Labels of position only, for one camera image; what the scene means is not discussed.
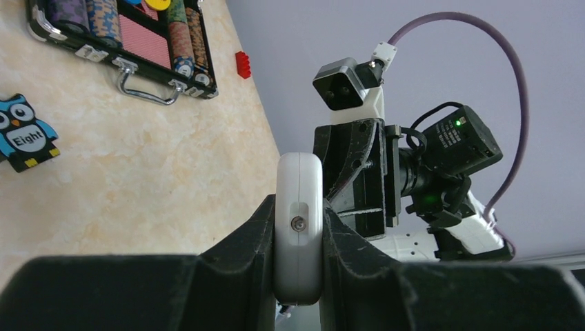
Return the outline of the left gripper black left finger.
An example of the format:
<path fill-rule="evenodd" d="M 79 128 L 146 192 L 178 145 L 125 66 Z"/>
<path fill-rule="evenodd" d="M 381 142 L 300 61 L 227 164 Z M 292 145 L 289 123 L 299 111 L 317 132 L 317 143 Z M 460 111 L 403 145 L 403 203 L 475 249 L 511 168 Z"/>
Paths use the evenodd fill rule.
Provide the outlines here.
<path fill-rule="evenodd" d="M 275 197 L 201 254 L 44 256 L 1 292 L 2 330 L 273 330 Z"/>

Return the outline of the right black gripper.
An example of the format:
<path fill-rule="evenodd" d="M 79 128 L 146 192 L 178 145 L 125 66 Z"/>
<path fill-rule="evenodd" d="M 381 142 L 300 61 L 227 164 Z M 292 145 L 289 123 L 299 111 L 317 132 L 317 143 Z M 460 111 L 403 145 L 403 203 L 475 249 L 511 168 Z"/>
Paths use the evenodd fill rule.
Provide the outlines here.
<path fill-rule="evenodd" d="M 398 223 L 402 197 L 412 199 L 407 213 L 433 228 L 450 228 L 473 215 L 470 176 L 502 160 L 503 152 L 471 107 L 452 107 L 422 132 L 416 127 L 447 104 L 398 133 L 386 127 L 386 144 L 380 119 L 315 129 L 313 154 L 323 166 L 324 196 L 343 224 L 367 240 L 382 239 L 386 225 Z"/>

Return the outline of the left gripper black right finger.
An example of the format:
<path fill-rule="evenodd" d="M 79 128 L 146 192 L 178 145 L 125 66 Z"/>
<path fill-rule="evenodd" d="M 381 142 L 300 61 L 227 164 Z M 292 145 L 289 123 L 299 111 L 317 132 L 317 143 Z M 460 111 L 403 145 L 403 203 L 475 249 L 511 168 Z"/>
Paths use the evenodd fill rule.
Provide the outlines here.
<path fill-rule="evenodd" d="M 322 330 L 583 330 L 584 288 L 547 265 L 405 263 L 323 209 Z"/>

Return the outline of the white remote control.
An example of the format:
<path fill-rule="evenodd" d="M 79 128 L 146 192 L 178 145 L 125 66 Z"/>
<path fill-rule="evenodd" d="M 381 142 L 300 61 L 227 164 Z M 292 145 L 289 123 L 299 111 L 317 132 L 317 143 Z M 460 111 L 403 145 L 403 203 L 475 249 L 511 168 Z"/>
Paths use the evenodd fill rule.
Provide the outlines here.
<path fill-rule="evenodd" d="M 311 153 L 284 154 L 277 167 L 273 292 L 284 305 L 312 305 L 321 296 L 323 171 Z"/>

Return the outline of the red block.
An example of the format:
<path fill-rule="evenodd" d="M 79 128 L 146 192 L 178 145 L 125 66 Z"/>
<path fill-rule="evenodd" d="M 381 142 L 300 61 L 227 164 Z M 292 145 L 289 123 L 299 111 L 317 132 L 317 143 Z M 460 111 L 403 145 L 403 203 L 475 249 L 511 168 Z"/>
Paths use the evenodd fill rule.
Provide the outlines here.
<path fill-rule="evenodd" d="M 243 79 L 249 79 L 252 76 L 250 58 L 244 51 L 235 53 L 237 74 Z"/>

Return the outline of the black poker chip case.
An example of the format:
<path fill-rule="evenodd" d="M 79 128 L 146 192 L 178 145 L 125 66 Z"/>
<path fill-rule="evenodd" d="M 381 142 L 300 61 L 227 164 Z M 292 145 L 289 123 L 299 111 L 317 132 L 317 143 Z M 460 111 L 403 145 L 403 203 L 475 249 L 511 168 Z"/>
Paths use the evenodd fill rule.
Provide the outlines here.
<path fill-rule="evenodd" d="M 26 16 L 35 39 L 118 69 L 129 97 L 219 94 L 200 1 L 27 1 Z"/>

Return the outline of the blue owl figure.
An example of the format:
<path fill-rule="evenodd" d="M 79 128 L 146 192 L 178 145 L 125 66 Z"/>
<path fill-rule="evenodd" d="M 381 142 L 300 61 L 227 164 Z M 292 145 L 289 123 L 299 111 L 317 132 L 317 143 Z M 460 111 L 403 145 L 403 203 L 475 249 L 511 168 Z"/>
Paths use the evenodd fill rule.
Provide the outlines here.
<path fill-rule="evenodd" d="M 1 161 L 17 173 L 58 157 L 55 129 L 40 120 L 23 94 L 1 101 Z"/>

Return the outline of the red card deck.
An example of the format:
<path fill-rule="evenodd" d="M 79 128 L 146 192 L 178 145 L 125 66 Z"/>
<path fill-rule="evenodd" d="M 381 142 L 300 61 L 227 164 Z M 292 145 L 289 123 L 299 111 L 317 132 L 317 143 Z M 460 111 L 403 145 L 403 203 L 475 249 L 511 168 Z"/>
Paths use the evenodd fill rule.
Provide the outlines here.
<path fill-rule="evenodd" d="M 170 52 L 164 37 L 123 15 L 119 16 L 123 49 L 171 69 Z"/>

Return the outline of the yellow dealer chip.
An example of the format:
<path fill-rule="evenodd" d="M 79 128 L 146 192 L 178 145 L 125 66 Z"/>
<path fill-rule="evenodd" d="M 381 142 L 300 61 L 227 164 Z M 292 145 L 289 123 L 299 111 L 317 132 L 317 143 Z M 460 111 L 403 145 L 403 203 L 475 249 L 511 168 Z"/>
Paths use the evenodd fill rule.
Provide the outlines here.
<path fill-rule="evenodd" d="M 152 10 L 164 11 L 170 7 L 171 0 L 145 0 L 145 4 Z"/>

